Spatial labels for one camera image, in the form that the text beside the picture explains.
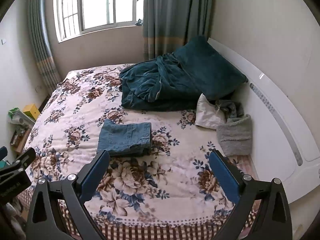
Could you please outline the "blue denim jeans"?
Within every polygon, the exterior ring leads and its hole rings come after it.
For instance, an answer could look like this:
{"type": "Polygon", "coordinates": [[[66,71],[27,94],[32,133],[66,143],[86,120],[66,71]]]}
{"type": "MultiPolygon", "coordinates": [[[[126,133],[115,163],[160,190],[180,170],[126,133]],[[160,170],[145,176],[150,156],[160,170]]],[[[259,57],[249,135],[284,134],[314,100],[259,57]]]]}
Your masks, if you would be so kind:
{"type": "Polygon", "coordinates": [[[113,157],[143,156],[152,146],[151,123],[116,124],[106,119],[101,128],[97,151],[106,151],[113,157]]]}

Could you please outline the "wooden bedside shelf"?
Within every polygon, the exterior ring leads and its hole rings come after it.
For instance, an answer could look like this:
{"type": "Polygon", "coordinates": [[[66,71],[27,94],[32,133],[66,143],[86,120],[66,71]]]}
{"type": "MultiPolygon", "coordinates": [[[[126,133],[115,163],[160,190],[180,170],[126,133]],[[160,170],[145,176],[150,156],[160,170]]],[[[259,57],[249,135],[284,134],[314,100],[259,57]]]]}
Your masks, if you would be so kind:
{"type": "Polygon", "coordinates": [[[15,126],[15,130],[11,137],[10,145],[17,154],[21,154],[35,122],[19,115],[14,115],[11,123],[15,126]]]}

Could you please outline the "green white package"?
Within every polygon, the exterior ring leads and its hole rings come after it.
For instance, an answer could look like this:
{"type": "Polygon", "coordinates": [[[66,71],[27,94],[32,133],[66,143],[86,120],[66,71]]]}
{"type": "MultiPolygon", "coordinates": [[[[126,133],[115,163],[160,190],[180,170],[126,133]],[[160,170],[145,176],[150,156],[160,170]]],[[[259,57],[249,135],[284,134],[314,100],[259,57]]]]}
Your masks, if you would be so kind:
{"type": "Polygon", "coordinates": [[[19,108],[10,109],[8,111],[8,117],[9,117],[9,121],[12,124],[15,124],[15,125],[23,125],[23,124],[25,124],[24,114],[20,111],[19,108]]]}

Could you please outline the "yellow box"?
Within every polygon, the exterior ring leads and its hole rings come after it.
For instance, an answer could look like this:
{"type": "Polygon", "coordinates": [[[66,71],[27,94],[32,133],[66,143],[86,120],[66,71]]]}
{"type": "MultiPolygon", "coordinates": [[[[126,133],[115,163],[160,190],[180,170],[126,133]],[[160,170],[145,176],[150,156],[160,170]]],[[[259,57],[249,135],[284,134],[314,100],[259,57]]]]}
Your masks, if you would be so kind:
{"type": "Polygon", "coordinates": [[[25,115],[27,115],[28,117],[32,118],[33,120],[37,120],[38,117],[40,116],[40,111],[39,109],[36,107],[35,104],[29,104],[26,105],[22,111],[25,115]]]}

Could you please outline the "white bed headboard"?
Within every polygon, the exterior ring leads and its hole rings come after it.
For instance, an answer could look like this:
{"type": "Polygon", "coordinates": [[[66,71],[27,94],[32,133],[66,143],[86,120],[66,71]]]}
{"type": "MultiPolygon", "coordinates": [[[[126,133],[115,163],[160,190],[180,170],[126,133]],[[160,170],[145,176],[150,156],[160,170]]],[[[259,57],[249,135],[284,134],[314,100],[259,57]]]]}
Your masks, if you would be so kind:
{"type": "Polygon", "coordinates": [[[289,203],[304,197],[319,186],[319,148],[303,117],[255,65],[212,38],[208,42],[248,78],[234,99],[252,119],[251,159],[258,178],[279,178],[289,203]]]}

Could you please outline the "grey fleece cloth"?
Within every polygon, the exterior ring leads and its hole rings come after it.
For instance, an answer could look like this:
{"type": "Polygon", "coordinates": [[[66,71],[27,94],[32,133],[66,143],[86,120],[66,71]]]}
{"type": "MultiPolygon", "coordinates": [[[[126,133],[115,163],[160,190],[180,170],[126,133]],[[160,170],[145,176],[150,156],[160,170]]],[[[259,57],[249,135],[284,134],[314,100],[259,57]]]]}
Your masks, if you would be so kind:
{"type": "Polygon", "coordinates": [[[249,114],[229,118],[216,129],[219,145],[225,156],[250,155],[253,145],[252,119],[249,114]]]}

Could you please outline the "floral fleece bed blanket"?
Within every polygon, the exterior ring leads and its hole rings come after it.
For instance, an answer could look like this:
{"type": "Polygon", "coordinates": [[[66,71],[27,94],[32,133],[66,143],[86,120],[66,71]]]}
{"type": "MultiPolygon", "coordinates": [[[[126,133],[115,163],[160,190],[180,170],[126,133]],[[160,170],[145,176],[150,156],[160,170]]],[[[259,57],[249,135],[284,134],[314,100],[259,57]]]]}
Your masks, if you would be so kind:
{"type": "Polygon", "coordinates": [[[107,239],[212,239],[230,215],[208,157],[219,150],[218,130],[199,126],[193,109],[146,112],[121,106],[124,64],[73,70],[58,84],[26,147],[33,185],[77,173],[96,155],[105,121],[124,127],[148,122],[151,147],[110,160],[85,204],[107,239]]]}

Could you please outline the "dark grey garment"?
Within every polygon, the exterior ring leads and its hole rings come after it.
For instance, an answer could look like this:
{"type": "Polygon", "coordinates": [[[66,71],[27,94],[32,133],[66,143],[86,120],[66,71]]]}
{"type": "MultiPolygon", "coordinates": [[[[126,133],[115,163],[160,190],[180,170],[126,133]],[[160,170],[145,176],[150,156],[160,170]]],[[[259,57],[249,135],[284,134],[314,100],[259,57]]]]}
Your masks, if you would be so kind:
{"type": "Polygon", "coordinates": [[[225,115],[225,119],[242,118],[244,110],[240,102],[232,100],[216,100],[215,106],[225,115]]]}

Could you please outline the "cream satin pillow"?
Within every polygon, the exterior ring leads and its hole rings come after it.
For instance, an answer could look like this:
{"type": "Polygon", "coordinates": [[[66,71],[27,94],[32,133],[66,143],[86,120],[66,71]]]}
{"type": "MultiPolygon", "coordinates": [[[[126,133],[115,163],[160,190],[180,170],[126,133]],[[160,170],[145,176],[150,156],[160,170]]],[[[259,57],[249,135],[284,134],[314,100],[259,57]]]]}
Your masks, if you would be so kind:
{"type": "Polygon", "coordinates": [[[209,103],[204,94],[201,94],[196,107],[195,125],[216,130],[225,123],[226,117],[220,107],[209,103]]]}

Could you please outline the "left teal curtain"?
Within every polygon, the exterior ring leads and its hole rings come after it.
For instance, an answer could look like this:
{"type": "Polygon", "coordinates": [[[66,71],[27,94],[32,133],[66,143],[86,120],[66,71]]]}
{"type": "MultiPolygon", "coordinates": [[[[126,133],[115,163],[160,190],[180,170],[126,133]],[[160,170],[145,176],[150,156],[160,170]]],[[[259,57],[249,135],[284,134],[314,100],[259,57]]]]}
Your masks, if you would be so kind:
{"type": "Polygon", "coordinates": [[[28,0],[27,21],[38,71],[48,93],[52,94],[61,82],[61,77],[49,44],[45,19],[45,0],[28,0]]]}

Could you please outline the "teal curtain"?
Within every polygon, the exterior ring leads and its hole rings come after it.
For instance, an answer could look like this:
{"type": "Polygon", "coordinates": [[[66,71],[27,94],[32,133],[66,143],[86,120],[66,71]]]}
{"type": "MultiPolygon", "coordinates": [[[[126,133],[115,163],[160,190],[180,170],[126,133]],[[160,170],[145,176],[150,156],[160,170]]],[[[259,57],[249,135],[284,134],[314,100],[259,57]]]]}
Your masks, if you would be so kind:
{"type": "Polygon", "coordinates": [[[196,36],[209,35],[214,0],[144,0],[144,59],[172,53],[196,36]]]}
{"type": "Polygon", "coordinates": [[[61,77],[49,44],[45,19],[45,0],[28,0],[27,21],[38,71],[48,93],[52,94],[61,82],[61,77]]]}

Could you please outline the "dark teal pillow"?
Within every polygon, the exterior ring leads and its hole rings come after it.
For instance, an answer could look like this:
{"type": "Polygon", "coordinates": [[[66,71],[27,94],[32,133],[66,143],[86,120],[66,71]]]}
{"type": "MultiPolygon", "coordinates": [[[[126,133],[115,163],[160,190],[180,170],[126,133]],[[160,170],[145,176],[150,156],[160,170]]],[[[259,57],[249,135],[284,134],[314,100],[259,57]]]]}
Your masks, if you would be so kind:
{"type": "Polygon", "coordinates": [[[209,101],[220,99],[248,81],[204,36],[192,38],[174,51],[183,71],[209,101]]]}

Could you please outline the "dark teal velvet blanket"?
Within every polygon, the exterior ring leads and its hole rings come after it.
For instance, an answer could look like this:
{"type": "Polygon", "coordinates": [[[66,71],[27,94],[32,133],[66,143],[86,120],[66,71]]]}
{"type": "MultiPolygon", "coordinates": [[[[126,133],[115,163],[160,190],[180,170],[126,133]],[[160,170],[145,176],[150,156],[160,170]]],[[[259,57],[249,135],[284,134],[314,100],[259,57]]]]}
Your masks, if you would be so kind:
{"type": "Polygon", "coordinates": [[[195,109],[200,90],[173,53],[125,68],[119,74],[121,106],[142,111],[195,109]]]}

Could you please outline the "white framed window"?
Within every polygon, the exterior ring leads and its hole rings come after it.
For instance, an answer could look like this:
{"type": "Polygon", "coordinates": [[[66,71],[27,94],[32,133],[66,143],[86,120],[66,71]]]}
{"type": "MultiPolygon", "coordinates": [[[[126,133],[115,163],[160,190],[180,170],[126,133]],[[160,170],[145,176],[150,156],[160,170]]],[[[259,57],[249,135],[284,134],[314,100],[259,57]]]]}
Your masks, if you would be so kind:
{"type": "Polygon", "coordinates": [[[104,29],[143,24],[144,0],[53,0],[59,42],[104,29]]]}

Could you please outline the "right teal curtain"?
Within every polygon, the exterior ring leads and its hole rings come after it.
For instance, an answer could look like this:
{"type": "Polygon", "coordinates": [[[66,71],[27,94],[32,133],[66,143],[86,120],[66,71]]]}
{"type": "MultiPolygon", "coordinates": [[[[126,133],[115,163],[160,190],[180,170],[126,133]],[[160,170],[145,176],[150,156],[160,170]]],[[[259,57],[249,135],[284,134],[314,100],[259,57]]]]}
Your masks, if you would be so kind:
{"type": "Polygon", "coordinates": [[[144,59],[172,53],[196,36],[209,35],[214,0],[144,0],[144,59]]]}

